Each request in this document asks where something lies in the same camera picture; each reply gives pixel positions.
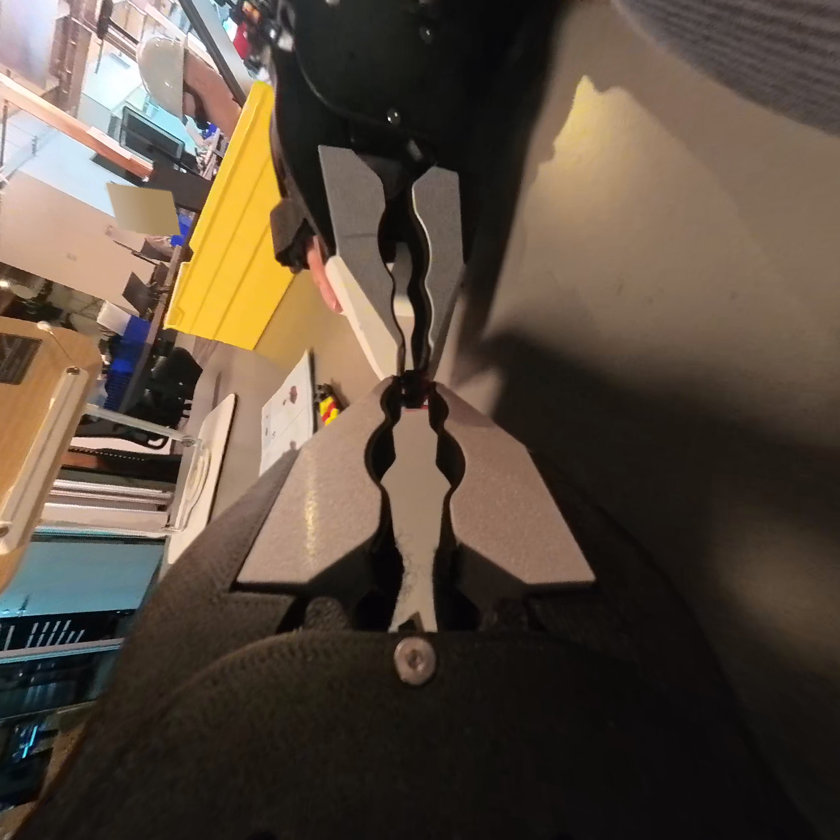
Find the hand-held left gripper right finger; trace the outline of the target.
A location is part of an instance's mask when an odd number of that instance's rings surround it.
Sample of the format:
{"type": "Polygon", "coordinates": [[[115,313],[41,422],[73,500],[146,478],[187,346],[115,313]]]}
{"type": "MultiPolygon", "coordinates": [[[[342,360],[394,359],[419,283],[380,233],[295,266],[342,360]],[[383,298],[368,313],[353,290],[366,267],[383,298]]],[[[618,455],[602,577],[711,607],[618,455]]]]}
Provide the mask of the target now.
{"type": "Polygon", "coordinates": [[[448,483],[431,573],[436,629],[471,629],[505,602],[592,586],[529,450],[442,384],[427,408],[448,483]]]}

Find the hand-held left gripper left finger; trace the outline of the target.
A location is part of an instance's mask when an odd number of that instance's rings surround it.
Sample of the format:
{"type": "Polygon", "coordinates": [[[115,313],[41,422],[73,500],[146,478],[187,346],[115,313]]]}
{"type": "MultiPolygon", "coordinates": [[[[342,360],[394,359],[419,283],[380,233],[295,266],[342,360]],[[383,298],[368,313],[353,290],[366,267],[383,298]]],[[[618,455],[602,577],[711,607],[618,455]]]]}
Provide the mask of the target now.
{"type": "Polygon", "coordinates": [[[388,631],[403,582],[382,478],[394,464],[400,381],[387,377],[297,452],[236,578],[239,589],[337,601],[388,631]]]}

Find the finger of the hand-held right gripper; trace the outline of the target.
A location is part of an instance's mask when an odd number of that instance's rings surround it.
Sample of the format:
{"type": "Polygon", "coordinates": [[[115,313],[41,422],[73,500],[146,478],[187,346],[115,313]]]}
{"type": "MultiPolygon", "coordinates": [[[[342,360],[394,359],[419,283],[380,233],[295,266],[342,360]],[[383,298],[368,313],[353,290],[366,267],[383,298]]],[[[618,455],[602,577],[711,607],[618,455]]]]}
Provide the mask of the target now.
{"type": "Polygon", "coordinates": [[[412,186],[412,207],[423,246],[415,366],[435,379],[466,269],[458,174],[430,167],[412,186]]]}
{"type": "Polygon", "coordinates": [[[373,372],[380,380],[396,377],[404,371],[405,340],[380,251],[382,181],[349,149],[321,145],[318,155],[334,239],[327,278],[373,372]]]}

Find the yellow plastic bin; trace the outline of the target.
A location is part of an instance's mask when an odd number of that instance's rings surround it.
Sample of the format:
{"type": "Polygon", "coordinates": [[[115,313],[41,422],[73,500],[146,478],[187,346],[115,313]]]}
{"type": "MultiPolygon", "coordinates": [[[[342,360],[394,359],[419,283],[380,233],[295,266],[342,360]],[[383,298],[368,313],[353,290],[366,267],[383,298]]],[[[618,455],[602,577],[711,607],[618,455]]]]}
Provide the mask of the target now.
{"type": "Polygon", "coordinates": [[[178,269],[164,325],[254,350],[293,273],[277,261],[270,214],[280,191],[270,151],[274,92],[253,84],[178,269]]]}

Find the person's right hand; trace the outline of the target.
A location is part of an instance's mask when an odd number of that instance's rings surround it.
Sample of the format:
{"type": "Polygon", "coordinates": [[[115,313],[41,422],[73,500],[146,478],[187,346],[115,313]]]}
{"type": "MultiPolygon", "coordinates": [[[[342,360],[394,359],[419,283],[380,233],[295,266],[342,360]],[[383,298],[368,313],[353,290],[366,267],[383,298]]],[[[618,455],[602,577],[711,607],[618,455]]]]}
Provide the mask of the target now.
{"type": "Polygon", "coordinates": [[[306,257],[311,278],[328,310],[337,314],[342,314],[343,308],[340,300],[332,288],[325,269],[322,247],[318,236],[312,236],[309,238],[306,247],[306,257]]]}

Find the building instruction booklet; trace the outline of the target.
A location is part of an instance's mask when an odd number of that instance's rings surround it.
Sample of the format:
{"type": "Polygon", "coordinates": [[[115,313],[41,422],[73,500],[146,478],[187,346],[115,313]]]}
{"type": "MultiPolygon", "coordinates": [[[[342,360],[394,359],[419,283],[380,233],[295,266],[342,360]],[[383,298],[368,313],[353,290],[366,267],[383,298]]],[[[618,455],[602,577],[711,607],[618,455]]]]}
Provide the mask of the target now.
{"type": "Polygon", "coordinates": [[[299,450],[314,435],[314,396],[312,354],[306,350],[261,410],[260,476],[287,452],[299,450]]]}

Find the black office chair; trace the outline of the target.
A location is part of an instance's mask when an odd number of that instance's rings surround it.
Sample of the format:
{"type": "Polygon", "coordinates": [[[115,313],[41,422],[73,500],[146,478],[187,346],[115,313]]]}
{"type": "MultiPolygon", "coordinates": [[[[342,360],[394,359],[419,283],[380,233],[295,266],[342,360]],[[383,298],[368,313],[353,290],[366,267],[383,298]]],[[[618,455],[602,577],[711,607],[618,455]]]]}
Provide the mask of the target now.
{"type": "Polygon", "coordinates": [[[202,372],[190,351],[174,347],[143,376],[122,413],[154,425],[178,428],[192,409],[202,372]]]}

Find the clear acrylic stand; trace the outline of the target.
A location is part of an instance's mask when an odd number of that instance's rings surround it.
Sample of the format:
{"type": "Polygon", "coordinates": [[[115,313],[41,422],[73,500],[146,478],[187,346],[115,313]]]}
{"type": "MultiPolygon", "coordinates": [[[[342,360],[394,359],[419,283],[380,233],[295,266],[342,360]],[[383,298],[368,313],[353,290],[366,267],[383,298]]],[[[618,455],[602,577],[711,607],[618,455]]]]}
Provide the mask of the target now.
{"type": "Polygon", "coordinates": [[[179,467],[175,494],[167,511],[167,524],[162,531],[169,534],[183,532],[189,524],[196,504],[202,497],[211,472],[213,455],[209,444],[200,437],[185,434],[178,429],[109,411],[91,403],[84,405],[83,413],[112,424],[138,429],[153,436],[169,438],[181,444],[182,462],[179,467]]]}

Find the pinkish beige rounded object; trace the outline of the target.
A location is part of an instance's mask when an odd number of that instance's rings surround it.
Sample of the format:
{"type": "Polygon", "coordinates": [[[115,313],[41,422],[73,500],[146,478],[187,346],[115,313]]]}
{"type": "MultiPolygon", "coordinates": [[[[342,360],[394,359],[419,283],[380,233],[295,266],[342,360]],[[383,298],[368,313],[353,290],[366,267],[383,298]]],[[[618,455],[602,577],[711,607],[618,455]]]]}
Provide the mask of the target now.
{"type": "Polygon", "coordinates": [[[185,117],[212,123],[229,139],[242,112],[222,76],[189,50],[184,54],[182,109],[185,117]]]}

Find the tan paper sheet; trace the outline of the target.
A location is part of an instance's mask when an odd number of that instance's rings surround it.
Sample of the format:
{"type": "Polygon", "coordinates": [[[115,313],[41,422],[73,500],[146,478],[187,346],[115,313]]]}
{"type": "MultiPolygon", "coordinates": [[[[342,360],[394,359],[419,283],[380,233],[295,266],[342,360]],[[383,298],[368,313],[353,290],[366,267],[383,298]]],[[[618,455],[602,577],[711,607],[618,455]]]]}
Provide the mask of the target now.
{"type": "Polygon", "coordinates": [[[146,237],[180,234],[179,217],[171,191],[110,182],[108,197],[119,229],[146,237]]]}

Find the computer monitor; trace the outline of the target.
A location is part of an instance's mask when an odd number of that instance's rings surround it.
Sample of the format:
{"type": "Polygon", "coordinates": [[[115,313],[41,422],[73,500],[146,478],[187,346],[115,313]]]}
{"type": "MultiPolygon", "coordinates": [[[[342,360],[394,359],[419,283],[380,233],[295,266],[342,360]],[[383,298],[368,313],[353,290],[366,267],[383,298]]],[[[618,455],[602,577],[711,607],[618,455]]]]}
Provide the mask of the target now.
{"type": "Polygon", "coordinates": [[[122,107],[118,137],[125,149],[153,163],[179,165],[182,162],[184,143],[130,104],[122,107]]]}

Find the blue storage bins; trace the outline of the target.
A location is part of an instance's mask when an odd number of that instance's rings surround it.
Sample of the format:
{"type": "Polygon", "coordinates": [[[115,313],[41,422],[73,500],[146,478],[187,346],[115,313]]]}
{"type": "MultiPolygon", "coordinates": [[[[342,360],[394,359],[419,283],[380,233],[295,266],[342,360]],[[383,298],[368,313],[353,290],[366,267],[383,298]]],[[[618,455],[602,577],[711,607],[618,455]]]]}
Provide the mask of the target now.
{"type": "Polygon", "coordinates": [[[139,401],[156,362],[161,332],[152,321],[129,316],[123,334],[108,341],[103,407],[118,411],[139,401]]]}

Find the light wooden panel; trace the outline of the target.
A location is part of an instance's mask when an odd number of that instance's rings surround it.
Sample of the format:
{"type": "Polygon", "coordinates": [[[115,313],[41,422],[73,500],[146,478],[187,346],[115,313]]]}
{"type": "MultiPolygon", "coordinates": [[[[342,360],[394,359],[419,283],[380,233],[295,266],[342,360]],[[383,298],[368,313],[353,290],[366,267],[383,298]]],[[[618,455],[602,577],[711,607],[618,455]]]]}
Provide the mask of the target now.
{"type": "Polygon", "coordinates": [[[102,371],[98,344],[47,323],[1,317],[1,589],[39,525],[102,371]]]}

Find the person's grey ribbed clothing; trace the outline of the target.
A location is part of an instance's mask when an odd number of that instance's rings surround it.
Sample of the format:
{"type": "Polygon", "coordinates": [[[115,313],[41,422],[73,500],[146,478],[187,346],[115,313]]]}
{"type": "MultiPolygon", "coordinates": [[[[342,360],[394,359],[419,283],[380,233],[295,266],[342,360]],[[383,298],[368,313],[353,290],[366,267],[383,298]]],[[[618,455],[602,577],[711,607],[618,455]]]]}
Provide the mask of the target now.
{"type": "Polygon", "coordinates": [[[653,44],[740,97],[839,135],[838,1],[619,1],[653,44]]]}

